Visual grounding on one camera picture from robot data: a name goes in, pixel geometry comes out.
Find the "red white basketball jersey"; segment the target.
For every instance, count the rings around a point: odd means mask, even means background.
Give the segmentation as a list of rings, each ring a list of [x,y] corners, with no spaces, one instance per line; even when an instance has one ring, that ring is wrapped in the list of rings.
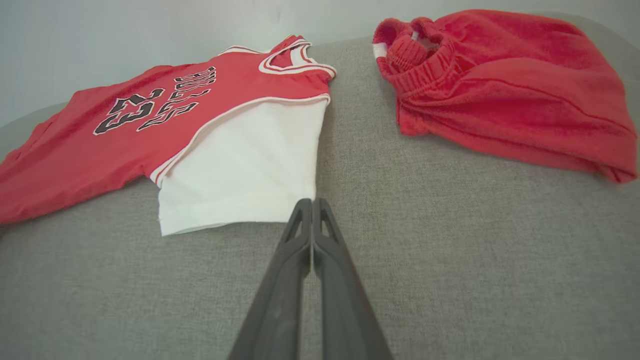
[[[162,236],[285,223],[316,195],[319,137],[336,69],[290,35],[202,63],[155,66],[83,89],[0,163],[0,226],[117,191],[158,187]]]

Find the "grey fabric sofa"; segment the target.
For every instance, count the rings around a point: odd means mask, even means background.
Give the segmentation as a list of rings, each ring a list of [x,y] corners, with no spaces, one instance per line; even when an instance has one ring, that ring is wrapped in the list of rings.
[[[640,179],[402,136],[370,37],[311,54],[318,193],[396,360],[640,360]],[[0,360],[226,360],[285,226],[161,237],[157,193],[0,227]]]

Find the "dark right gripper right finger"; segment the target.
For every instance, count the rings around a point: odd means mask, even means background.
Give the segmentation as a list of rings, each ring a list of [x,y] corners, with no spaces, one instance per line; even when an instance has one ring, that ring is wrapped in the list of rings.
[[[312,205],[313,267],[320,278],[323,360],[394,360],[329,203]]]

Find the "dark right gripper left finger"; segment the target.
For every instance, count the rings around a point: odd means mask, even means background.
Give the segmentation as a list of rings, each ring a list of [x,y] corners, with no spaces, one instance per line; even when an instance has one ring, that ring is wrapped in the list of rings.
[[[313,201],[296,204],[227,360],[298,360]]]

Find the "red shorts with white stripe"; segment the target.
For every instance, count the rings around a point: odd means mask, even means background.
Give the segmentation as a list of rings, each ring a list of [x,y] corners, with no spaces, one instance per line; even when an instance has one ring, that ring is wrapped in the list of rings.
[[[372,47],[403,135],[617,184],[638,177],[624,84],[572,23],[482,9],[387,18]]]

